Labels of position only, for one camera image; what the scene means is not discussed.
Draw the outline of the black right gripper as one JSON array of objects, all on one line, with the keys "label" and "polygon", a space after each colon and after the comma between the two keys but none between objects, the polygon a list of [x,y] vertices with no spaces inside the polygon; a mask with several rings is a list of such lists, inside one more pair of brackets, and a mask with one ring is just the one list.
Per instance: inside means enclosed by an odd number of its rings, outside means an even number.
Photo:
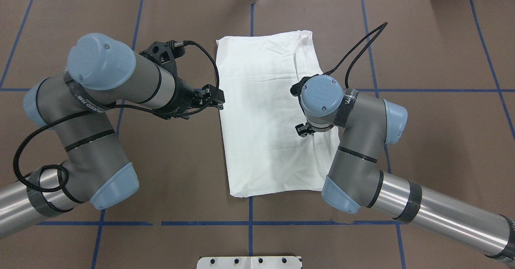
[{"label": "black right gripper", "polygon": [[314,133],[325,133],[330,131],[334,127],[331,123],[316,123],[311,119],[307,118],[307,123],[298,124],[295,126],[295,130],[298,136],[305,138],[309,135],[313,135]]}]

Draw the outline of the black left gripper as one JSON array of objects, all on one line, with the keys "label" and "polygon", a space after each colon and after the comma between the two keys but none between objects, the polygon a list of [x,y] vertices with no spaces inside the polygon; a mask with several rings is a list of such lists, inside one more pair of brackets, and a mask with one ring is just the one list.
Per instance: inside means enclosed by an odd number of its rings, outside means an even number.
[{"label": "black left gripper", "polygon": [[224,109],[224,91],[206,84],[201,90],[195,90],[180,78],[175,78],[173,96],[167,103],[167,118],[189,119],[190,115],[196,114],[206,108]]}]

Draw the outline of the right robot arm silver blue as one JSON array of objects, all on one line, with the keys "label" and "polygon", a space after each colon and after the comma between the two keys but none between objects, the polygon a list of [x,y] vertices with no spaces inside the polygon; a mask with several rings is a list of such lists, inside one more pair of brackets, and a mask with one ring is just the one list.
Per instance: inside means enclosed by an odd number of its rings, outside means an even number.
[{"label": "right robot arm silver blue", "polygon": [[[407,132],[389,146],[395,176],[514,217],[514,77],[487,80],[495,92],[383,92],[406,105]],[[503,269],[456,241],[414,224],[296,226],[306,269]]]}]

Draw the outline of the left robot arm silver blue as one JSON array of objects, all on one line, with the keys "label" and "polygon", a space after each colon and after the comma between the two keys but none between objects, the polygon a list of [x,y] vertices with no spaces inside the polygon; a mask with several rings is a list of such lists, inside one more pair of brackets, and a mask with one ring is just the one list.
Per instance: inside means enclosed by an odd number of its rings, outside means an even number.
[{"label": "left robot arm silver blue", "polygon": [[[215,85],[193,89],[178,76],[175,60],[189,45],[212,63]],[[16,181],[1,190],[1,238],[86,202],[102,210],[134,195],[138,176],[107,111],[134,109],[161,119],[188,119],[207,107],[223,109],[219,83],[215,60],[197,42],[156,41],[138,53],[105,34],[82,36],[70,50],[66,69],[39,82],[24,97],[24,111],[38,129],[15,151]],[[23,150],[50,129],[68,158],[23,174]]]}]

